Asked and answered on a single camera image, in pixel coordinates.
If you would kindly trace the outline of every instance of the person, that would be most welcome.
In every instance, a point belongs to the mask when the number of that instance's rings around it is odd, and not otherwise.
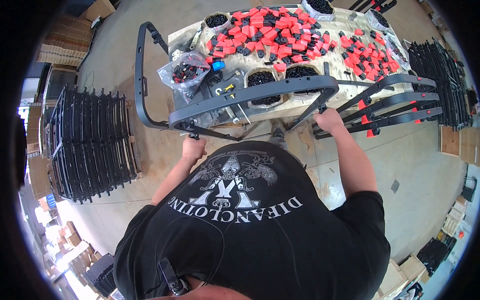
[[[169,299],[178,280],[183,300],[371,299],[390,257],[375,173],[336,110],[314,119],[335,139],[341,207],[329,211],[298,160],[268,142],[226,145],[190,173],[206,140],[187,137],[117,246],[120,293]]]

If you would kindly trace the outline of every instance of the hand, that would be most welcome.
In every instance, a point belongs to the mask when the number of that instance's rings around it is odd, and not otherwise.
[[[345,128],[340,114],[333,108],[328,108],[322,114],[314,114],[313,119],[323,131],[327,131],[331,135],[334,135],[339,129]]]
[[[182,158],[191,160],[197,163],[197,160],[207,155],[205,151],[206,139],[195,140],[187,135],[185,141],[183,141]]]

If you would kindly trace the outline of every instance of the wooden table top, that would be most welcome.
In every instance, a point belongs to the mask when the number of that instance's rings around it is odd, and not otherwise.
[[[289,10],[291,12],[294,12],[296,8],[289,8]],[[171,45],[169,48],[170,56],[171,56],[171,53],[176,49],[177,45],[186,43],[186,41],[193,36],[193,34],[196,32],[201,22],[202,21],[196,22],[168,36],[168,44]],[[317,57],[314,60],[311,60],[310,64],[316,66],[320,71],[321,75],[323,75],[324,62],[327,61],[329,63],[330,75],[335,77],[336,79],[359,81],[359,82],[366,82],[366,83],[373,84],[374,83],[373,81],[370,81],[368,79],[362,80],[358,78],[353,73],[351,68],[344,65],[341,54],[342,52],[345,51],[345,49],[340,46],[341,42],[340,42],[340,37],[338,35],[338,32],[343,31],[346,36],[351,37],[352,35],[354,35],[355,29],[359,28],[365,31],[365,35],[361,36],[361,39],[365,45],[367,45],[368,43],[375,42],[374,39],[372,39],[369,35],[370,31],[373,28],[369,25],[364,14],[360,12],[353,12],[353,11],[341,9],[341,8],[335,8],[335,18],[332,22],[318,22],[318,23],[322,26],[322,28],[318,29],[317,31],[320,31],[322,34],[323,32],[328,31],[330,34],[330,39],[337,41],[338,46],[335,47],[333,52],[329,51],[326,55]],[[206,43],[214,35],[215,34],[212,30],[210,30],[208,27],[205,27],[200,35],[200,39],[194,51],[202,54],[204,57],[207,57],[207,54],[209,51],[206,48]],[[408,57],[407,52],[400,47],[401,44],[396,35],[395,35],[395,43],[399,46],[402,54],[405,57]],[[385,49],[385,47],[380,45],[378,42],[376,42],[376,44],[379,49]],[[272,70],[275,72],[272,66],[264,65],[264,62],[268,61],[269,56],[270,56],[270,47],[267,47],[267,46],[265,46],[265,56],[262,59],[258,58],[256,53],[252,53],[249,56],[243,56],[238,53],[228,55],[222,60],[226,66],[224,69],[222,69],[223,74],[227,74],[230,71],[237,68],[241,69],[245,74],[247,71],[253,68],[258,68],[258,67],[269,67],[269,68],[272,68]],[[351,72],[351,75],[344,74],[344,71]],[[406,70],[400,67],[395,73],[402,73],[405,71]],[[284,78],[283,73],[277,73],[277,75],[279,79]],[[220,83],[220,84],[227,86],[229,85],[229,82]],[[237,80],[236,86],[237,88],[243,88],[244,87],[243,79],[241,79],[241,83],[240,81]],[[379,93],[374,94],[372,96],[372,100],[377,100],[377,99],[385,98],[395,94],[412,91],[410,84],[404,84],[404,83],[395,84],[393,85],[393,87],[395,89],[394,91],[382,90]],[[367,89],[367,87],[339,85],[338,93],[335,94],[326,104],[328,107],[338,108],[342,104],[346,103],[348,100],[355,97],[357,94],[364,91],[365,89]],[[275,119],[275,118],[300,115],[314,101],[315,98],[316,96],[312,96],[312,97],[306,97],[305,100],[301,100],[301,101],[291,101],[289,100],[287,95],[284,95],[283,103],[273,108],[267,108],[267,109],[247,108],[246,105],[245,106],[242,105],[242,107],[244,108],[245,113],[249,117],[250,121],[261,121],[261,120],[269,120],[269,119]],[[181,107],[186,106],[186,103],[183,100],[183,98],[181,98],[179,93],[175,93],[175,92],[174,92],[174,106],[175,106],[175,109],[179,109]],[[243,114],[239,110],[236,111],[234,109],[234,111],[239,112],[240,114],[237,113],[237,115],[240,119],[242,119]],[[218,124],[231,121],[228,115],[226,114],[223,114],[223,115],[224,117],[217,118],[217,120],[215,118],[213,118],[213,120],[204,120],[204,125],[202,126],[201,124],[199,124],[199,126],[205,127],[205,125],[208,125],[210,127],[210,126],[215,126]],[[243,119],[243,120],[240,120],[240,122],[246,123],[247,121]]]

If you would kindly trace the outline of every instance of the concrete floor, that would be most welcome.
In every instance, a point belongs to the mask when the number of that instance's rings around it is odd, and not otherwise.
[[[220,11],[230,12],[257,5],[282,4],[277,0],[123,0],[118,10],[102,25],[93,51],[81,68],[79,86],[90,90],[104,87],[133,97],[135,45],[138,28],[151,21],[162,36],[187,24]],[[348,8],[353,1],[335,0],[333,5]],[[401,38],[423,42],[432,36],[440,39],[428,16],[415,0],[403,0],[385,13]],[[147,37],[144,74],[149,80],[147,110],[154,120],[167,120],[171,90],[163,85],[156,70],[168,59],[159,46]],[[179,160],[183,137],[177,132],[150,129],[133,114],[134,130],[145,177],[125,189],[117,189],[110,197],[94,198],[92,204],[58,203],[63,221],[71,220],[81,237],[102,254],[114,253],[119,240],[137,211],[150,202],[159,183]],[[310,122],[286,135],[291,152],[304,164],[325,205],[340,206],[343,194],[338,172],[338,157],[332,138],[312,138]],[[268,121],[259,124],[257,133],[269,132]],[[465,172],[465,163],[456,157],[438,152],[438,130],[434,122],[407,123],[382,129],[367,139],[355,133],[355,139],[373,163],[380,194],[384,198],[386,237],[392,246],[392,257],[400,260],[417,252],[437,234],[448,208],[458,195]],[[208,153],[228,142],[209,138]],[[396,193],[391,185],[397,180]]]

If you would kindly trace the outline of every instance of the workbench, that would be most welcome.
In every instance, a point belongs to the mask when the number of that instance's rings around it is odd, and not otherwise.
[[[292,6],[293,5],[289,5],[287,7],[291,12],[294,12],[297,8],[303,9],[301,5],[295,5],[295,7],[292,7]],[[168,36],[168,45],[169,45],[168,50],[169,50],[170,61],[172,59],[172,52],[175,51],[178,45],[185,44],[187,40],[194,35],[194,33],[196,32],[201,22],[203,21],[196,22]],[[310,64],[318,68],[318,70],[321,73],[320,75],[324,75],[324,62],[328,62],[328,69],[329,69],[330,76],[335,77],[337,80],[358,81],[358,82],[373,84],[374,82],[368,79],[361,80],[353,73],[351,68],[344,65],[341,54],[342,52],[345,51],[345,49],[340,46],[341,42],[338,35],[340,31],[343,31],[346,36],[351,37],[352,35],[354,35],[355,29],[358,28],[365,31],[365,35],[361,36],[361,39],[365,45],[367,45],[368,43],[375,42],[374,39],[372,39],[369,36],[369,32],[373,28],[371,28],[371,26],[369,25],[368,20],[364,16],[364,14],[360,12],[353,12],[353,11],[341,9],[341,8],[335,8],[335,18],[332,22],[319,21],[318,23],[321,25],[322,28],[318,29],[317,31],[320,31],[322,34],[325,31],[328,31],[330,34],[331,40],[337,41],[338,46],[335,47],[333,52],[328,51],[326,55],[317,57],[315,58],[315,60],[311,60]],[[194,49],[194,51],[200,53],[204,57],[207,57],[207,54],[209,51],[206,48],[206,43],[214,35],[215,33],[210,28],[205,27],[202,33],[200,34],[198,44],[196,45],[196,48]],[[400,47],[401,44],[396,35],[395,35],[394,42],[400,48],[400,51],[402,52],[404,57],[408,57],[407,52]],[[379,43],[376,43],[376,44],[379,49],[385,49],[385,47],[380,45]],[[226,56],[222,60],[226,66],[224,69],[222,69],[223,74],[227,74],[234,69],[240,69],[243,72],[243,74],[245,74],[246,72],[248,72],[253,68],[259,68],[259,67],[272,68],[272,66],[264,65],[264,62],[268,61],[268,58],[270,55],[269,49],[270,47],[265,47],[265,56],[262,59],[258,58],[255,52],[253,52],[251,55],[248,55],[248,56],[243,56],[239,53]],[[351,75],[345,74],[344,71],[350,72]],[[405,73],[406,71],[407,70],[404,70],[403,68],[400,67],[395,73]],[[277,75],[280,80],[284,79],[283,73],[277,73]],[[225,88],[230,83],[234,83],[236,86],[236,89],[240,89],[244,87],[244,81],[242,76],[240,78],[232,78],[232,80],[230,81],[220,82],[216,84],[214,87],[211,87],[210,88],[211,96],[216,96],[214,94],[214,90],[216,88],[218,87]],[[372,100],[375,101],[377,99],[385,98],[395,94],[412,91],[411,84],[407,84],[407,83],[395,84],[392,87],[394,88],[394,90],[384,89],[374,94],[372,96]],[[367,87],[365,86],[339,85],[338,93],[334,95],[326,103],[326,105],[330,108],[338,108],[344,103],[346,103],[348,100],[352,99],[357,94],[364,91],[365,89],[367,89]],[[289,100],[287,95],[284,95],[283,103],[272,108],[263,108],[263,109],[249,108],[246,103],[242,104],[241,106],[245,114],[248,116],[249,120],[251,122],[254,122],[254,121],[262,121],[262,120],[300,115],[315,100],[315,98],[316,96],[312,96],[312,97],[306,97],[305,100],[291,101]],[[202,101],[202,100],[203,100],[203,97],[201,96],[194,97],[190,102],[190,105],[194,104],[197,101]],[[187,105],[185,100],[181,97],[181,95],[176,90],[174,90],[174,93],[173,93],[173,101],[174,101],[173,107],[175,108],[175,110],[183,108]],[[239,108],[232,107],[232,110],[234,110],[235,114],[240,118],[240,123],[248,123],[247,120],[244,118],[243,112],[241,112]],[[196,117],[196,124],[204,128],[214,127],[216,125],[224,124],[228,122],[232,122],[232,118],[224,110],[220,110],[216,112],[214,115],[212,115],[212,113],[206,113]]]

